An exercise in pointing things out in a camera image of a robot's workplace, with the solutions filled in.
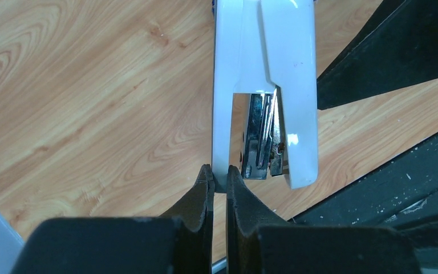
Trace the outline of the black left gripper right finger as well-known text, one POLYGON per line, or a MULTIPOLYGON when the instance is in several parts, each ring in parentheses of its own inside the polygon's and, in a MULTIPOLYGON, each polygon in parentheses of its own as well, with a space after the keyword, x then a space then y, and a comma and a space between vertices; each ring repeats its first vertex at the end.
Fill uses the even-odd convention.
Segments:
POLYGON ((261 227, 291 224, 273 212, 248 189, 236 166, 226 176, 226 272, 261 273, 261 227))

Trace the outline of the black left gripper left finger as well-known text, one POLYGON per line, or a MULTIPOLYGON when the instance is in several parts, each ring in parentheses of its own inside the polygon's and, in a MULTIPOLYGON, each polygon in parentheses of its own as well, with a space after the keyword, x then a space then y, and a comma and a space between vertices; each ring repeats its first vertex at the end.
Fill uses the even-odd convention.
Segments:
POLYGON ((201 166, 192 188, 161 214, 179 221, 173 251, 174 273, 211 273, 215 179, 201 166))

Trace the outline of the white stapler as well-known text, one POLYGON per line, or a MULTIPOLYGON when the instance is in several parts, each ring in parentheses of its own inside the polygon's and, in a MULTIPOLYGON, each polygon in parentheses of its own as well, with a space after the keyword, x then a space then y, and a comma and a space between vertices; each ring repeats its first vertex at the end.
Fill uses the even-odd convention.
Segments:
POLYGON ((318 176, 313 1, 213 1, 212 171, 226 192, 235 94, 250 100, 241 153, 245 179, 318 176))

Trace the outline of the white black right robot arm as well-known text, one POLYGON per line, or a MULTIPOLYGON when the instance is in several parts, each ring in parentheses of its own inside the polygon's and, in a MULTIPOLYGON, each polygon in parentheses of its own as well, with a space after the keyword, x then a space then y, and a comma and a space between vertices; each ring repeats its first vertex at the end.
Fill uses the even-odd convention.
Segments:
POLYGON ((438 1, 383 1, 318 77, 318 108, 437 78, 438 1))

